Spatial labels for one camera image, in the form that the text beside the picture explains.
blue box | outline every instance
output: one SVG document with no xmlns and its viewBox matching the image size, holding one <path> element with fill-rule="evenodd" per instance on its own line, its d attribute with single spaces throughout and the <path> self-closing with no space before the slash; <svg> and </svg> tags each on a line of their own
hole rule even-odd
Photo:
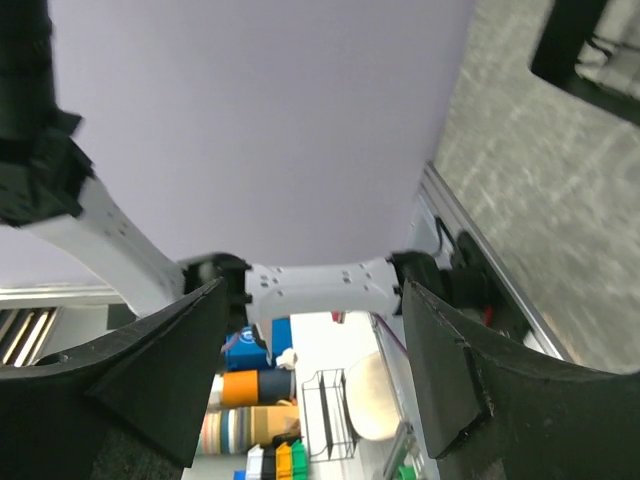
<svg viewBox="0 0 640 480">
<path fill-rule="evenodd" d="M 267 352 L 261 349 L 253 339 L 251 327 L 245 327 L 240 340 L 225 352 L 227 370 L 238 372 L 244 370 L 269 370 L 275 367 L 275 359 L 282 355 L 287 348 L 293 346 L 291 339 L 291 321 L 288 318 L 278 318 L 273 321 L 272 327 L 273 360 L 274 364 L 267 363 Z"/>
</svg>

red wire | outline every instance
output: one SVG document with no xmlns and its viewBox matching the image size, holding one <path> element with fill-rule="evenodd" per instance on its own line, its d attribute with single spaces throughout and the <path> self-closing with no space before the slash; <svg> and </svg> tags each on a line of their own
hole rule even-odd
<svg viewBox="0 0 640 480">
<path fill-rule="evenodd" d="M 484 309 L 484 320 L 483 320 L 483 324 L 485 327 L 488 327 L 491 325 L 491 321 L 493 320 L 493 314 L 495 312 L 493 311 L 493 307 L 491 306 L 486 306 Z"/>
</svg>

white bowl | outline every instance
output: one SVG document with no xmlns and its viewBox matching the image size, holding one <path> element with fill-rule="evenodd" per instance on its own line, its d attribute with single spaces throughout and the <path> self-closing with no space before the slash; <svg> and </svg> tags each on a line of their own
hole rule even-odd
<svg viewBox="0 0 640 480">
<path fill-rule="evenodd" d="M 345 390 L 349 417 L 358 435 L 372 441 L 393 438 L 400 415 L 379 352 L 362 358 L 349 369 Z"/>
</svg>

black cable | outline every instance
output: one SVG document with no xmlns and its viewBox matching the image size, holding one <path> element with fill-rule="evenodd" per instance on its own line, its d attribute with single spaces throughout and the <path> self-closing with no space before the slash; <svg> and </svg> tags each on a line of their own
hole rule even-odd
<svg viewBox="0 0 640 480">
<path fill-rule="evenodd" d="M 449 232 L 449 229 L 447 228 L 447 226 L 442 221 L 442 218 L 440 218 L 439 216 L 436 216 L 435 224 L 436 224 L 436 233 L 438 234 L 438 248 L 434 253 L 430 253 L 430 255 L 434 258 L 438 257 L 442 253 L 442 250 L 444 248 L 444 235 L 446 235 L 449 242 L 451 242 L 451 245 L 453 246 L 454 250 L 456 248 L 456 241 L 453 238 L 453 235 L 451 235 L 451 232 Z"/>
</svg>

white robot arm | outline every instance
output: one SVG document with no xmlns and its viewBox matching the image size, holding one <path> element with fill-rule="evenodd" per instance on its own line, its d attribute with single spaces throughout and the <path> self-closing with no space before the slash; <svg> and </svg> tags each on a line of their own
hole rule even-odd
<svg viewBox="0 0 640 480">
<path fill-rule="evenodd" d="M 82 262 L 145 317 L 185 293 L 183 269 L 167 258 L 126 217 L 95 177 L 78 196 L 78 216 L 58 215 L 22 227 Z M 271 352 L 271 319 L 322 311 L 363 310 L 383 316 L 399 306 L 398 277 L 384 258 L 315 267 L 252 265 L 245 274 L 247 321 Z"/>
</svg>

